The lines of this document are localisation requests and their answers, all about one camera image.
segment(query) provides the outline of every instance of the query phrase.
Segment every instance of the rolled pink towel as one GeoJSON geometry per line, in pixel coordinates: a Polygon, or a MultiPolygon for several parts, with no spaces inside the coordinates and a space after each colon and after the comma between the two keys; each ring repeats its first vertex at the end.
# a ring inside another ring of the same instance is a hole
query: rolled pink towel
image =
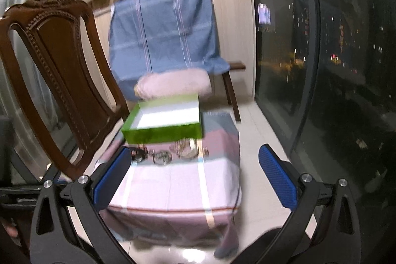
{"type": "Polygon", "coordinates": [[[193,93],[197,93],[199,97],[212,93],[209,75],[203,69],[146,74],[135,86],[136,96],[143,100],[193,93]]]}

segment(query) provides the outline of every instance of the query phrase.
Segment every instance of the chair backrest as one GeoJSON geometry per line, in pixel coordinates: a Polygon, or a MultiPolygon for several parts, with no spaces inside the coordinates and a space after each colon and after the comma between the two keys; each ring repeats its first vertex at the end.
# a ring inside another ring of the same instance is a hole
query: chair backrest
{"type": "Polygon", "coordinates": [[[0,19],[0,57],[30,126],[55,166],[72,179],[82,175],[116,122],[128,116],[125,99],[107,64],[94,14],[81,0],[28,0],[7,9],[0,19]],[[99,70],[116,108],[111,110],[96,89],[84,57],[80,17],[99,70]],[[80,149],[74,164],[63,156],[41,119],[22,77],[9,32],[14,29],[50,88],[80,149]]]}

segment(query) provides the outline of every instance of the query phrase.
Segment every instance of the glass pane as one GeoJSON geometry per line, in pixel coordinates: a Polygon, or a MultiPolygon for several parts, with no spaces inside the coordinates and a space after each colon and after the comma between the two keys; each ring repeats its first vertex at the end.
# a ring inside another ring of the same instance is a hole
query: glass pane
{"type": "Polygon", "coordinates": [[[258,0],[256,101],[292,136],[306,74],[308,0],[258,0]]]}
{"type": "Polygon", "coordinates": [[[396,0],[320,0],[320,15],[318,79],[295,164],[324,182],[348,180],[363,263],[376,263],[396,223],[396,0]]]}
{"type": "MultiPolygon", "coordinates": [[[[8,6],[16,3],[23,3],[25,1],[26,0],[0,0],[0,10],[4,11],[8,6]]],[[[33,103],[56,145],[62,150],[67,146],[70,140],[73,140],[71,130],[66,124],[54,97],[34,64],[23,41],[15,31],[11,31],[9,36],[33,103]]],[[[19,107],[19,103],[15,98],[8,76],[1,62],[0,111],[10,116],[13,120],[15,128],[14,149],[16,153],[29,168],[31,173],[37,179],[40,179],[46,172],[50,160],[35,138],[29,123],[19,107]]],[[[16,171],[13,171],[12,180],[14,184],[20,183],[21,181],[16,171]]]]}

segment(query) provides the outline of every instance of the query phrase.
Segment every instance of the tiled floor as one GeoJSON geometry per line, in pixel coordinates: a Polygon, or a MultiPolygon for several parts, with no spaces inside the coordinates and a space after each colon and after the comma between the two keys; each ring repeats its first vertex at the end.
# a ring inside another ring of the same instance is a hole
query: tiled floor
{"type": "MultiPolygon", "coordinates": [[[[209,105],[211,110],[227,110],[231,108],[209,105]]],[[[254,102],[239,105],[241,123],[236,124],[240,134],[240,184],[242,187],[242,204],[235,216],[235,225],[239,231],[239,252],[253,243],[264,232],[281,227],[290,211],[284,208],[264,172],[261,170],[257,153],[261,145],[269,143],[280,159],[287,160],[268,121],[254,102]]],[[[72,218],[76,218],[71,209],[72,218]]],[[[87,240],[78,219],[74,220],[77,232],[87,240]]],[[[306,230],[312,236],[316,222],[312,217],[306,230]]],[[[219,261],[213,257],[214,249],[182,249],[146,244],[139,241],[123,242],[122,247],[138,264],[177,264],[231,263],[232,259],[219,261]]]]}

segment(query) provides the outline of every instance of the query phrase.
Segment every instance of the sheer white curtain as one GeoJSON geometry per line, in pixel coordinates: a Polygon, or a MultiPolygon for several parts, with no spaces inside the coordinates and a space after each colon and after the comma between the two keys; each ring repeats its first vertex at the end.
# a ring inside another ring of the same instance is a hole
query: sheer white curtain
{"type": "MultiPolygon", "coordinates": [[[[3,12],[7,7],[25,1],[0,0],[0,11],[3,12]]],[[[10,32],[10,38],[29,94],[54,141],[62,149],[71,137],[70,129],[62,120],[59,107],[22,40],[15,31],[10,32]]],[[[13,119],[16,132],[15,150],[33,175],[39,179],[45,173],[50,160],[19,107],[3,64],[0,64],[0,110],[13,119]]]]}

